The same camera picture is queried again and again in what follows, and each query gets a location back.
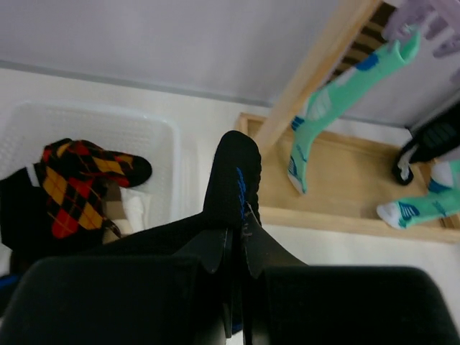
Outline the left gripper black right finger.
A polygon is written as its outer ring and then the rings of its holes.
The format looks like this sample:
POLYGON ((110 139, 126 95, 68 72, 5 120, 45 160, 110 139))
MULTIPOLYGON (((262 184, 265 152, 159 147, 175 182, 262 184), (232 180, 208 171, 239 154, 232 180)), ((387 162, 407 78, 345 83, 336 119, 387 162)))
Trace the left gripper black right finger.
POLYGON ((249 203, 244 208, 241 245, 244 263, 254 279, 269 267, 307 266, 263 229, 249 203))

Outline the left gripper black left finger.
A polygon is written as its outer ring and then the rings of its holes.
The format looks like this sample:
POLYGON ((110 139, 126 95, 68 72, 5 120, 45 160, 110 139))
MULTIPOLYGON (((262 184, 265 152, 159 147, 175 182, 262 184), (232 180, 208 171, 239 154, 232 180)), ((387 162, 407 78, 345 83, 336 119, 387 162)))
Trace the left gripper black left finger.
POLYGON ((203 230, 174 255, 176 257, 194 257, 208 274, 215 274, 224 258, 228 237, 228 229, 203 230))

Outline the black blue sport sock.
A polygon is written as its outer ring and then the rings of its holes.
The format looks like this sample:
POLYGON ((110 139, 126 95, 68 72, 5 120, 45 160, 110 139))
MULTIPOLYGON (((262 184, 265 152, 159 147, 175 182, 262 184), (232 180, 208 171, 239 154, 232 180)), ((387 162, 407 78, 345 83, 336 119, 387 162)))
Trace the black blue sport sock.
POLYGON ((260 220, 257 192, 261 171, 261 155, 254 140, 241 132, 229 131, 222 136, 216 149, 200 213, 89 249, 83 254, 167 256, 179 252, 204 230, 231 230, 231 273, 238 276, 241 259, 237 236, 247 206, 251 206, 256 220, 260 220))

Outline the red yellow black argyle sock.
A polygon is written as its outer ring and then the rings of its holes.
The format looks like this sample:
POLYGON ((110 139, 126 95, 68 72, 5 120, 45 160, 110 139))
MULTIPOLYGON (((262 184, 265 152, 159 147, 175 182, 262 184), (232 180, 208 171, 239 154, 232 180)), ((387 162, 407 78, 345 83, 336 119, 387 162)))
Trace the red yellow black argyle sock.
POLYGON ((35 167, 57 239, 111 226, 103 207, 108 185, 133 188, 152 176, 152 166, 143 157, 106 150, 84 139, 48 144, 35 167))

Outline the mint green sock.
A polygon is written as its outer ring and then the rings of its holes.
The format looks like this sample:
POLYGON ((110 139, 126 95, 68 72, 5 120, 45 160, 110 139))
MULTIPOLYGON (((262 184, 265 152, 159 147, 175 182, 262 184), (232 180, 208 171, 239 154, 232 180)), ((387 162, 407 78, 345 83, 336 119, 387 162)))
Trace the mint green sock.
POLYGON ((418 54, 420 41, 420 32, 414 31, 406 40, 388 42, 312 93, 291 122, 294 137, 287 173, 297 192, 307 193, 307 164, 315 138, 374 85, 409 65, 418 54))
POLYGON ((428 193, 379 205, 377 215, 395 229, 406 229, 459 212, 459 161, 436 163, 431 169, 428 193))

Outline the purple round clip hanger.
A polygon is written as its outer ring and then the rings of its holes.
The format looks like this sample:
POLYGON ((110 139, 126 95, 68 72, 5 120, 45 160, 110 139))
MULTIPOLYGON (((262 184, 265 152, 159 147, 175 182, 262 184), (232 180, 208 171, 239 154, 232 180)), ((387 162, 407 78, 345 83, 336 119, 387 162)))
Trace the purple round clip hanger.
POLYGON ((405 44, 426 26, 424 38, 434 40, 447 29, 453 34, 433 50, 437 59, 459 54, 459 2, 458 1, 404 1, 391 14, 382 37, 388 42, 405 44))

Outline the brown beige checkered sock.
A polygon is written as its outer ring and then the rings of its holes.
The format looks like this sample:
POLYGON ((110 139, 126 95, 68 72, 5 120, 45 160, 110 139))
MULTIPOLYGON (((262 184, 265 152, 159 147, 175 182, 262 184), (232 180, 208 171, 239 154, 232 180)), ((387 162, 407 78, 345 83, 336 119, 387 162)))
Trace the brown beige checkered sock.
POLYGON ((110 243, 127 234, 129 223, 126 220, 121 200, 120 187, 115 183, 107 184, 106 195, 103 197, 103 212, 109 219, 103 234, 103 243, 110 243))

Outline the black blue sock right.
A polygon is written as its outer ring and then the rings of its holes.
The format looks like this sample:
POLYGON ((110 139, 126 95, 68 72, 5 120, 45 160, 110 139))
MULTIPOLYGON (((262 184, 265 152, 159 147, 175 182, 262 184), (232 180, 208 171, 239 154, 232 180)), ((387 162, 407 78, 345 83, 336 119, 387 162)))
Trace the black blue sock right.
POLYGON ((426 122, 400 150, 392 166, 392 175, 400 185, 413 180, 410 166, 430 162, 459 146, 459 102, 426 122))

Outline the white plastic laundry basket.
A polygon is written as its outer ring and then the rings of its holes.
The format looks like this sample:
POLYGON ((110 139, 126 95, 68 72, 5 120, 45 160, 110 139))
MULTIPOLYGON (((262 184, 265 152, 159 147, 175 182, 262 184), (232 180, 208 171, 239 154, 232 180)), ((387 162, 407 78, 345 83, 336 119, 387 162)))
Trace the white plastic laundry basket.
POLYGON ((105 150, 146 159, 152 166, 152 176, 133 188, 153 197, 147 208, 147 227, 164 225, 178 218, 178 129, 164 120, 135 111, 43 102, 15 106, 1 130, 1 180, 27 167, 32 184, 40 187, 35 165, 45 146, 64 138, 84 139, 105 150))

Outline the brown striped sock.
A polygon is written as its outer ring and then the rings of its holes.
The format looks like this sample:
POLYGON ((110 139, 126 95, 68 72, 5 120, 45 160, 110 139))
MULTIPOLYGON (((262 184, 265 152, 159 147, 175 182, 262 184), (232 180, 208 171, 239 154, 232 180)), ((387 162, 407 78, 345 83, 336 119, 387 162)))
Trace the brown striped sock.
POLYGON ((396 8, 393 5, 384 1, 380 4, 345 52, 335 70, 331 73, 328 82, 339 77, 350 67, 366 60, 371 53, 386 43, 386 40, 382 37, 382 31, 395 10, 396 8))

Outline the wooden hanger rack frame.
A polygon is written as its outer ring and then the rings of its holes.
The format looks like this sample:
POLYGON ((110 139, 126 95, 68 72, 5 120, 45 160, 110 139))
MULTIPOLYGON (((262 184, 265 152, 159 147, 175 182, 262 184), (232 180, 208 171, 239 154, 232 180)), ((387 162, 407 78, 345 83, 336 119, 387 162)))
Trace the wooden hanger rack frame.
POLYGON ((323 132, 313 143, 307 195, 299 194, 288 180, 294 138, 288 117, 339 61, 378 6, 378 1, 341 1, 270 117, 239 116, 238 130, 262 146, 260 213, 264 222, 279 226, 456 243, 456 215, 406 230, 393 229, 378 218, 378 204, 405 194, 390 177, 396 153, 392 145, 323 132))

